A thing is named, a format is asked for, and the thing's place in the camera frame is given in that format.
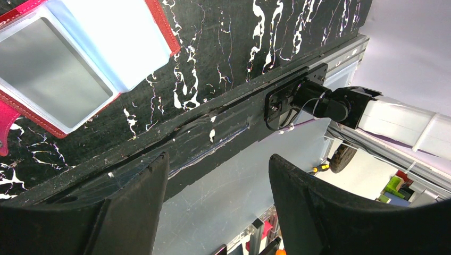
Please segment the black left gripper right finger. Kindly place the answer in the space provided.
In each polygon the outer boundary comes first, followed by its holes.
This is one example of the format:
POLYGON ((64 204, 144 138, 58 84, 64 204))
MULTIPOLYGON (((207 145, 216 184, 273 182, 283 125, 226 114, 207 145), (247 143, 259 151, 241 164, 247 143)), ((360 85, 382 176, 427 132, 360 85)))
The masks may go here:
POLYGON ((450 201, 400 207, 360 197, 269 159, 288 254, 450 254, 450 201))

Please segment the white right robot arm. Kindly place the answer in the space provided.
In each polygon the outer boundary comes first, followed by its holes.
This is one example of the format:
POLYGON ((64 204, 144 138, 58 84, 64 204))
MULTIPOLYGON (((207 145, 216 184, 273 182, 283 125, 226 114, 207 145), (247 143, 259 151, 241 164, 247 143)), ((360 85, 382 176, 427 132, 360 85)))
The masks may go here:
POLYGON ((397 99, 371 90, 355 87, 363 96, 363 102, 352 102, 349 117, 356 114, 357 120, 343 120, 340 124, 350 129, 360 129, 380 139, 399 144, 413 152, 424 152, 450 160, 450 116, 415 107, 397 99))

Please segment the red card holder wallet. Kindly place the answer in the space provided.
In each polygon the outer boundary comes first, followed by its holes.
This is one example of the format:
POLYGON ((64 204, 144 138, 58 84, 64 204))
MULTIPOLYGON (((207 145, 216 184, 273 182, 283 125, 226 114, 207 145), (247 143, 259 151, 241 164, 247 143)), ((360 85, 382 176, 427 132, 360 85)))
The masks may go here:
POLYGON ((1 155, 23 115, 64 138, 180 50, 159 1, 25 1, 1 15, 1 155))

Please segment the aluminium frame rail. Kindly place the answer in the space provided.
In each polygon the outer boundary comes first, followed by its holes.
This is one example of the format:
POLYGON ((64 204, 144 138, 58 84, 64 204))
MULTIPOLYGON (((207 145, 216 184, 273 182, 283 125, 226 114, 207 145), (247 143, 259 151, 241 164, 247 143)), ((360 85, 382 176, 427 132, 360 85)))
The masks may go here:
POLYGON ((312 113, 302 111, 297 114, 291 110, 271 122, 272 127, 282 128, 279 131, 269 130, 263 119, 265 96, 275 88, 276 82, 180 128, 166 148, 170 156, 166 195, 172 197, 178 194, 251 144, 271 134, 290 131, 317 118, 332 122, 332 127, 325 131, 326 149, 330 148, 332 139, 340 139, 354 149, 363 149, 404 168, 405 164, 400 158, 392 159, 385 152, 373 150, 367 135, 352 134, 352 129, 340 124, 343 120, 357 120, 356 114, 348 116, 350 103, 346 97, 351 96, 352 102, 355 99, 359 103, 363 102, 362 94, 350 83, 363 59, 369 40, 368 36, 358 35, 327 52, 311 66, 302 68, 312 69, 321 63, 328 64, 324 86, 331 90, 331 94, 319 100, 312 113))

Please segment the yellow handled screwdriver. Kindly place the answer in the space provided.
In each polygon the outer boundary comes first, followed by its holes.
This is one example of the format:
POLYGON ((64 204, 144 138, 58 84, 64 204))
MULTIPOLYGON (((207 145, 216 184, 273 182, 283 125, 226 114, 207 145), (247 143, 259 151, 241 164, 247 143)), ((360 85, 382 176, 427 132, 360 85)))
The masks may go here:
POLYGON ((320 172, 326 172, 329 169, 330 169, 329 164, 320 164, 320 165, 317 165, 317 166, 312 168, 311 174, 315 175, 315 174, 320 173, 320 172))

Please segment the black caster wheel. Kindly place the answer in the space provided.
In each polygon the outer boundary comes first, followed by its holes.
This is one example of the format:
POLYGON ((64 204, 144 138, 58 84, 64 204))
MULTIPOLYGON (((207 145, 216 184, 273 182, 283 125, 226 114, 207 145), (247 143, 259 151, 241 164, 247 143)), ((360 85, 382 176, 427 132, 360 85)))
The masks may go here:
POLYGON ((336 174, 340 173, 350 163, 356 153, 357 149, 350 147, 347 143, 342 143, 330 158, 330 170, 336 174))

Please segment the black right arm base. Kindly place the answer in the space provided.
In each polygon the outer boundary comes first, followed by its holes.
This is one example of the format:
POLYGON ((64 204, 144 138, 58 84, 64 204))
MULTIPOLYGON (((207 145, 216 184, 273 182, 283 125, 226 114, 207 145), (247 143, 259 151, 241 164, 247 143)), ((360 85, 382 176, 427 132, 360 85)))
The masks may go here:
POLYGON ((272 127, 271 122, 278 120, 286 112, 294 110, 312 113, 319 100, 331 94, 324 86, 328 72, 328 64, 321 63, 309 69, 302 69, 276 82, 275 88, 265 96, 264 121, 271 131, 279 131, 281 127, 272 127))

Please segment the thin credit card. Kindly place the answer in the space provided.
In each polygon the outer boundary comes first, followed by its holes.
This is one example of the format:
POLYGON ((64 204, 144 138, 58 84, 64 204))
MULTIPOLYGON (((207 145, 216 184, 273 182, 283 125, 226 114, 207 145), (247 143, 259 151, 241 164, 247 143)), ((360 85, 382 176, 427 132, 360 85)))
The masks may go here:
POLYGON ((113 98, 108 81, 47 17, 1 32, 1 88, 65 133, 113 98))

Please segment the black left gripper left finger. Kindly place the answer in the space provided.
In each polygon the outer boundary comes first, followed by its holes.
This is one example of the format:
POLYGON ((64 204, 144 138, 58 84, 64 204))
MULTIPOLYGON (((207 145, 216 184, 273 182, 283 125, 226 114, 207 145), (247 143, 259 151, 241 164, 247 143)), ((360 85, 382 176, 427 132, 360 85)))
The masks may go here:
POLYGON ((151 254, 169 155, 55 203, 1 206, 1 254, 151 254))

